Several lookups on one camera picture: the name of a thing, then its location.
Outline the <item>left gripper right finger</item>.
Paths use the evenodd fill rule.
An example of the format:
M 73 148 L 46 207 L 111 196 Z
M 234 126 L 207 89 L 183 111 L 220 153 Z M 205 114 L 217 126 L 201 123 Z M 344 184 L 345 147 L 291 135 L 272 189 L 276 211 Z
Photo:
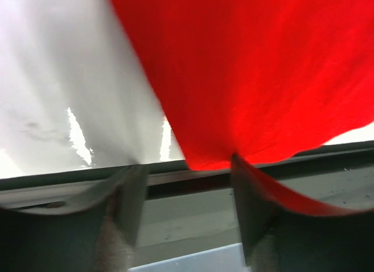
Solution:
M 372 209 L 312 199 L 236 154 L 230 182 L 245 263 L 252 271 L 373 270 Z

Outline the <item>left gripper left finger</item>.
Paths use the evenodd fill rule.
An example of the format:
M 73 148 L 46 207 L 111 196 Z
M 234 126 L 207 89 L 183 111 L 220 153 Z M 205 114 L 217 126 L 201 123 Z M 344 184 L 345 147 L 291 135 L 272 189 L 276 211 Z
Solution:
M 145 166 L 127 166 L 66 201 L 1 207 L 1 271 L 92 271 L 107 256 L 106 221 L 134 247 L 147 177 Z

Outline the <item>red t shirt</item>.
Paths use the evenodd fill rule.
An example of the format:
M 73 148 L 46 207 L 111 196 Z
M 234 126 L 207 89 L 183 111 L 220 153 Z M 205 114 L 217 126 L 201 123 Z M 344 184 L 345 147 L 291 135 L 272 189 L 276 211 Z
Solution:
M 109 0 L 188 166 L 258 211 L 354 215 L 256 168 L 373 122 L 373 0 Z

